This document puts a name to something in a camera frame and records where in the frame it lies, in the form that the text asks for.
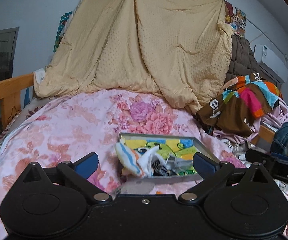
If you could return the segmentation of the metal tray with cartoon print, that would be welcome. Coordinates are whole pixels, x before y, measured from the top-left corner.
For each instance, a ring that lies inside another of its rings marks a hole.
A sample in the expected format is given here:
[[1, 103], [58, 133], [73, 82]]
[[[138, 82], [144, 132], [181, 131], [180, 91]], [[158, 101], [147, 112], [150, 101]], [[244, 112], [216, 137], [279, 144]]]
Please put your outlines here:
[[165, 165], [159, 161], [153, 163], [152, 177], [136, 177], [128, 174], [120, 163], [121, 176], [127, 180], [143, 179], [155, 184], [174, 184], [200, 180], [202, 177], [194, 170], [193, 156], [196, 152], [219, 163], [219, 159], [195, 137], [179, 137], [171, 135], [120, 133], [119, 142], [143, 155], [147, 150], [158, 146], [158, 154], [165, 160]]

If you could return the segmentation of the brown white floral sheet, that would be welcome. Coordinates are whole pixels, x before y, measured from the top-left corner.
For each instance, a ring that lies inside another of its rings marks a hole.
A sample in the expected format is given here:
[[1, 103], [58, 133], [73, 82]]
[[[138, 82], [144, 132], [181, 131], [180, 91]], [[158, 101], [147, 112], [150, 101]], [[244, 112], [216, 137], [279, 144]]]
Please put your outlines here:
[[239, 161], [241, 161], [247, 167], [249, 166], [248, 165], [249, 163], [246, 160], [246, 156], [245, 156], [246, 151], [249, 149], [247, 142], [245, 142], [243, 144], [235, 144], [235, 143], [230, 142], [227, 139], [224, 139], [222, 142], [228, 146], [228, 148], [231, 150], [232, 154], [237, 159], [239, 159]]

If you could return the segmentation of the striped white orange blue sock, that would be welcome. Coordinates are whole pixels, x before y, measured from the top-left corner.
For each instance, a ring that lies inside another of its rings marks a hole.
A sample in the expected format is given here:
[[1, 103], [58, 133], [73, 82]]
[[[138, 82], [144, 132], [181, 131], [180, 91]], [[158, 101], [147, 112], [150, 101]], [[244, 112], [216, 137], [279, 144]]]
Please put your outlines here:
[[128, 171], [128, 174], [131, 174], [136, 177], [143, 177], [144, 172], [137, 161], [141, 158], [141, 154], [137, 150], [133, 150], [128, 146], [117, 142], [115, 144], [116, 155], [123, 165], [124, 169]]

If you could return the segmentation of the pink floral bedspread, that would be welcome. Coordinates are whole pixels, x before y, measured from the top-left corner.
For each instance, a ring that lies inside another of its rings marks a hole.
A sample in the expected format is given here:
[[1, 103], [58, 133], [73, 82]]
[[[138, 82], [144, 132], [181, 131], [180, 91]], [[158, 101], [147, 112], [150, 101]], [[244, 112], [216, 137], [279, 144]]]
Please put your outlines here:
[[[122, 132], [195, 137], [218, 159], [242, 167], [231, 149], [198, 128], [187, 111], [174, 109], [151, 94], [102, 90], [52, 100], [4, 140], [0, 147], [0, 204], [29, 163], [54, 167], [90, 152], [98, 155], [99, 167], [89, 181], [113, 192], [122, 184], [114, 148]], [[0, 239], [5, 236], [0, 220]]]

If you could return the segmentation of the colourful brown patterned garment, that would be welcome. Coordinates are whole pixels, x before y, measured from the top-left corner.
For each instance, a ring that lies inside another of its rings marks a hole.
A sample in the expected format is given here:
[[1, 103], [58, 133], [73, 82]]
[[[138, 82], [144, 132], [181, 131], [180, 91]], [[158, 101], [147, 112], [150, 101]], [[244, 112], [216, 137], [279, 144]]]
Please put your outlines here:
[[195, 119], [212, 134], [216, 128], [224, 133], [247, 138], [254, 132], [254, 122], [271, 112], [282, 93], [259, 73], [237, 76], [223, 86], [218, 96], [195, 114]]

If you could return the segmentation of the white air conditioner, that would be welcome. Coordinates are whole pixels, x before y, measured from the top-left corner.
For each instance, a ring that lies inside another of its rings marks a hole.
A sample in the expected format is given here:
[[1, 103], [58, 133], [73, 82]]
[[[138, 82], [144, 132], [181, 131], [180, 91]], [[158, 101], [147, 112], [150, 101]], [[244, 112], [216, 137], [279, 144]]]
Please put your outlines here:
[[256, 44], [254, 46], [254, 57], [261, 67], [271, 79], [283, 84], [288, 78], [288, 69], [272, 50], [266, 45]]

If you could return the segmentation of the dark brown quilted blanket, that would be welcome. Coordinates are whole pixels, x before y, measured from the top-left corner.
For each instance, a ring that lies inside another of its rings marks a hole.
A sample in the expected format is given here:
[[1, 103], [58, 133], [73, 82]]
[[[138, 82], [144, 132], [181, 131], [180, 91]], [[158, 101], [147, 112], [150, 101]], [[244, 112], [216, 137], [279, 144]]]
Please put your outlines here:
[[225, 82], [237, 77], [258, 73], [262, 70], [254, 57], [250, 43], [244, 37], [232, 35], [232, 56]]

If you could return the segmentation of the beige dotted quilt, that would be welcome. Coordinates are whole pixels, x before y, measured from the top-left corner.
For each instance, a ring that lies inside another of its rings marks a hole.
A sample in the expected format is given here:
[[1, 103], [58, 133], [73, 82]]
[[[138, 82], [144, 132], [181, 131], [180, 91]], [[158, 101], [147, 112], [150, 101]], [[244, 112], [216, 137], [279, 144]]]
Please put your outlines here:
[[81, 0], [36, 94], [120, 88], [197, 112], [221, 90], [233, 29], [224, 0]]

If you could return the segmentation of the wooden bed rail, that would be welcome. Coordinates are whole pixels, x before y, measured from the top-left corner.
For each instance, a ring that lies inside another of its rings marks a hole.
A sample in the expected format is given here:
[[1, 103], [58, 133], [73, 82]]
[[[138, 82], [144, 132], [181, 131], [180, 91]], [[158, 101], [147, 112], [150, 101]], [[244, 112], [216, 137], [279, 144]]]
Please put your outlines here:
[[2, 128], [21, 111], [21, 91], [34, 84], [34, 74], [26, 74], [0, 81], [0, 112]]

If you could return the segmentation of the colourful wall poster left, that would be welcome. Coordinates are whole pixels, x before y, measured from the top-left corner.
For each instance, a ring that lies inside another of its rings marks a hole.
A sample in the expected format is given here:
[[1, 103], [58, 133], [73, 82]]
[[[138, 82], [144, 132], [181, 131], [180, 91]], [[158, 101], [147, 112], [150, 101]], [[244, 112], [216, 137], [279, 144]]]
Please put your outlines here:
[[64, 28], [66, 23], [68, 22], [70, 16], [72, 15], [72, 11], [66, 12], [64, 15], [61, 16], [60, 22], [57, 28], [57, 34], [56, 34], [56, 39], [55, 39], [55, 44], [53, 47], [53, 52], [55, 53], [63, 36], [64, 36]]

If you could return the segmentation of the colourful wall poster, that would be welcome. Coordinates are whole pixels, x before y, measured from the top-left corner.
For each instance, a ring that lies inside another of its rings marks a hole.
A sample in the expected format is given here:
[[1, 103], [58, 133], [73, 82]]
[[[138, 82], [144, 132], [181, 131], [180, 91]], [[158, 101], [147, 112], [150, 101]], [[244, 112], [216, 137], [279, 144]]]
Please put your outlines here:
[[246, 14], [228, 1], [225, 1], [225, 23], [229, 24], [235, 32], [242, 37], [246, 36]]
[[72, 15], [72, 11], [66, 12], [64, 15], [61, 16], [60, 22], [57, 28], [57, 34], [56, 34], [56, 39], [55, 39], [55, 44], [53, 47], [53, 52], [55, 53], [63, 36], [64, 36], [64, 28], [66, 23], [68, 22], [70, 16]]

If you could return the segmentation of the colourful wall poster right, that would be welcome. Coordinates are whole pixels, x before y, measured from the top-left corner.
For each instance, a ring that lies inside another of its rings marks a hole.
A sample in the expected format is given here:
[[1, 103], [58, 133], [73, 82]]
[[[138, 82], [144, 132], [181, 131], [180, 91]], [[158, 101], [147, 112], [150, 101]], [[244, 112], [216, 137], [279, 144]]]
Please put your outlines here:
[[225, 1], [225, 23], [229, 24], [235, 32], [242, 37], [246, 36], [246, 14], [228, 1]]

